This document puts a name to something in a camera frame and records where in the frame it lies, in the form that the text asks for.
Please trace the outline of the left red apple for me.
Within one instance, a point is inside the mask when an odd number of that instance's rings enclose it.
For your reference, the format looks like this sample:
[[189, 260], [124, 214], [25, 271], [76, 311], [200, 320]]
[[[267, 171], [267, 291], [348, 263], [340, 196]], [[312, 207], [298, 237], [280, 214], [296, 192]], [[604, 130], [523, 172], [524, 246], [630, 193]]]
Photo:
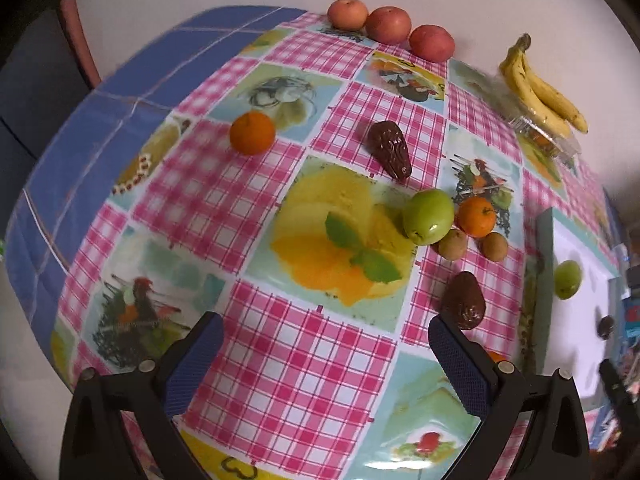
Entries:
[[360, 0], [335, 0], [326, 11], [326, 16], [334, 28], [356, 32], [366, 24], [369, 11]]

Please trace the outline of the white tray teal rim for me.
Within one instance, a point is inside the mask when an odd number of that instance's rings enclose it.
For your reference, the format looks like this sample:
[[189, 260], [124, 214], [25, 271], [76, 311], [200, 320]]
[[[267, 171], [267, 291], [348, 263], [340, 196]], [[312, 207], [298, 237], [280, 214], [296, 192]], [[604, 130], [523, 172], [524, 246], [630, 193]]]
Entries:
[[[582, 229], [559, 209], [548, 208], [535, 221], [535, 255], [526, 273], [518, 365], [526, 372], [573, 377], [582, 408], [603, 403], [600, 363], [614, 337], [598, 334], [600, 322], [615, 315], [615, 286], [620, 272]], [[561, 300], [554, 292], [554, 271], [572, 259], [582, 267], [576, 294]]]

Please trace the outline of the red apple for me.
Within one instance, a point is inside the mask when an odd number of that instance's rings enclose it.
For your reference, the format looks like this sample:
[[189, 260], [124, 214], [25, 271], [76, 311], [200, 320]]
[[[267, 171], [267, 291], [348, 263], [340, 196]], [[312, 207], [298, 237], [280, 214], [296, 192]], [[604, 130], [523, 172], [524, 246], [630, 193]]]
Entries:
[[410, 51], [425, 61], [448, 61], [456, 50], [454, 37], [438, 25], [418, 26], [409, 36]]
[[410, 35], [411, 18], [398, 6], [380, 6], [368, 16], [364, 29], [379, 44], [402, 44]]
[[366, 24], [369, 11], [360, 0], [335, 0], [326, 11], [326, 16], [334, 28], [356, 32]]

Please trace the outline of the pink checkered fruit tablecloth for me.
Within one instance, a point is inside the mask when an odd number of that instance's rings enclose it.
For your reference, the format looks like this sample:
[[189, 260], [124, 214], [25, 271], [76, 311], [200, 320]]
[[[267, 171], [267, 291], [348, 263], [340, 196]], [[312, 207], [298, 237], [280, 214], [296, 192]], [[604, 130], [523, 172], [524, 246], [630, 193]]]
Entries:
[[[475, 275], [486, 312], [469, 336], [518, 363], [538, 214], [562, 211], [617, 269], [596, 177], [516, 133], [490, 77], [312, 13], [262, 32], [113, 183], [58, 303], [50, 348], [64, 382], [157, 359], [216, 311], [224, 346], [176, 420], [212, 477], [442, 478], [478, 424], [428, 342], [448, 282]], [[252, 110], [277, 135], [245, 156], [229, 129]], [[404, 182], [366, 149], [384, 120], [406, 139]], [[469, 235], [457, 261], [409, 240], [405, 204], [431, 188], [454, 202], [451, 229], [464, 200], [487, 198], [506, 258], [486, 259]]]

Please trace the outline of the orange tangerine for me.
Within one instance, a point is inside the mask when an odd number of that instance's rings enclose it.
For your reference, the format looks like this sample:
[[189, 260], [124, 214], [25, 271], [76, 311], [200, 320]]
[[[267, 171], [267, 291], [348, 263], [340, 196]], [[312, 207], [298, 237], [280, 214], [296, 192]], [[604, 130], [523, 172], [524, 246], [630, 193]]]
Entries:
[[460, 230], [473, 238], [488, 235], [496, 224], [497, 213], [492, 203], [482, 196], [464, 200], [457, 212], [456, 223]]
[[506, 356], [502, 356], [498, 352], [488, 351], [487, 354], [491, 358], [491, 361], [496, 363], [496, 364], [508, 360], [508, 358]]
[[231, 147], [245, 156], [260, 155], [268, 151], [276, 140], [276, 135], [272, 119], [256, 110], [236, 118], [229, 129]]

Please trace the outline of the yellow banana bunch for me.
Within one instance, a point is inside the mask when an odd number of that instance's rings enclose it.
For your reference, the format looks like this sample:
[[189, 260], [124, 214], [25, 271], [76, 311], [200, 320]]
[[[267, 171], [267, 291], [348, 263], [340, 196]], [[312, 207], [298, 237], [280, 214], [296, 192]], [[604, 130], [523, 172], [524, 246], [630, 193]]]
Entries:
[[499, 65], [504, 82], [539, 127], [565, 139], [572, 129], [587, 134], [588, 122], [582, 112], [530, 67], [526, 51], [531, 44], [532, 38], [524, 32], [506, 52]]

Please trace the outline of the middle red apple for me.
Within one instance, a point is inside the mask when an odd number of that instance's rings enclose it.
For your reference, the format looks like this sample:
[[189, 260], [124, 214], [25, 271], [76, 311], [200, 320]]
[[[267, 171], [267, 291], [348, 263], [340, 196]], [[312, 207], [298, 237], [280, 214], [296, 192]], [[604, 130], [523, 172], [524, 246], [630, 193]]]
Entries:
[[379, 44], [402, 44], [410, 35], [411, 18], [398, 6], [380, 6], [368, 16], [364, 29]]

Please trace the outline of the right red apple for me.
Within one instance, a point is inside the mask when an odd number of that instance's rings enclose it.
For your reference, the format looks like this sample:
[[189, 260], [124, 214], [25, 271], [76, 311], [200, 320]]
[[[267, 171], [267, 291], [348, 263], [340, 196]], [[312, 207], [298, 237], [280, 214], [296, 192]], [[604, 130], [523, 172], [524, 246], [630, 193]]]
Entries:
[[456, 50], [454, 37], [438, 25], [418, 26], [409, 36], [410, 51], [425, 61], [448, 61]]

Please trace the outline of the dark brown avocado left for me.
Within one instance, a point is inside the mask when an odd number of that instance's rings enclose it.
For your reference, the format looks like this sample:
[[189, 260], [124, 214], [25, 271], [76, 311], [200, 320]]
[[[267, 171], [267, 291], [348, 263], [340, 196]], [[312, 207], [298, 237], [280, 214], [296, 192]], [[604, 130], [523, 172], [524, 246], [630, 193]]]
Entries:
[[408, 146], [396, 122], [384, 120], [372, 124], [366, 136], [366, 149], [392, 179], [404, 182], [411, 176]]

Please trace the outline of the green apple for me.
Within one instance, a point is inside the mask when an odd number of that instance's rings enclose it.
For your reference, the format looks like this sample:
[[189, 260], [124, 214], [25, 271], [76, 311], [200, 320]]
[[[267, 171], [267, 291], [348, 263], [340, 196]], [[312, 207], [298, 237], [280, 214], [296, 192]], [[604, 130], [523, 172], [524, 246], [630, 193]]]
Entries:
[[416, 192], [402, 212], [405, 234], [418, 246], [439, 242], [453, 224], [454, 202], [438, 188]]
[[561, 300], [572, 298], [582, 284], [582, 267], [572, 259], [558, 264], [554, 271], [554, 292]]

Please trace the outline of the clear plastic container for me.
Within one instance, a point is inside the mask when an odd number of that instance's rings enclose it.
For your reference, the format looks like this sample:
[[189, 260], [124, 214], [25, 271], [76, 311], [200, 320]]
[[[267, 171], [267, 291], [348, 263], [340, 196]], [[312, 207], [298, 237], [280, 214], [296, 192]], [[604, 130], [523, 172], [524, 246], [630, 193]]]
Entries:
[[574, 158], [582, 154], [582, 149], [570, 132], [567, 138], [553, 133], [546, 126], [540, 126], [534, 121], [534, 113], [511, 91], [501, 77], [490, 77], [491, 90], [494, 95], [495, 108], [516, 132], [528, 136], [529, 140], [537, 144], [544, 152], [562, 162], [574, 162]]

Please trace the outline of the brown kiwi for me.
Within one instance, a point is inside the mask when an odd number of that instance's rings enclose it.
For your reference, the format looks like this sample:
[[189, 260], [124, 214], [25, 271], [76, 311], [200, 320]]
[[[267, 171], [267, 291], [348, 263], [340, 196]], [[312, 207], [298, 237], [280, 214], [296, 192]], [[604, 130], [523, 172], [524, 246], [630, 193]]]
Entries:
[[442, 258], [449, 261], [457, 261], [461, 259], [468, 248], [468, 237], [465, 232], [452, 228], [437, 243], [437, 252]]
[[491, 232], [480, 241], [480, 252], [493, 262], [500, 262], [509, 251], [509, 244], [499, 232]]

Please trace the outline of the blue plaid cloth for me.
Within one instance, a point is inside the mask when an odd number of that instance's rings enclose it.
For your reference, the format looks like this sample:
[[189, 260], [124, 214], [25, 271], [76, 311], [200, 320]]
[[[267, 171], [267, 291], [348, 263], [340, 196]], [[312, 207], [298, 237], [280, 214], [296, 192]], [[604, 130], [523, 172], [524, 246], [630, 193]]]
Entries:
[[138, 51], [91, 91], [35, 164], [6, 229], [6, 272], [47, 358], [70, 265], [111, 192], [153, 130], [206, 77], [277, 25], [284, 6], [221, 6]]

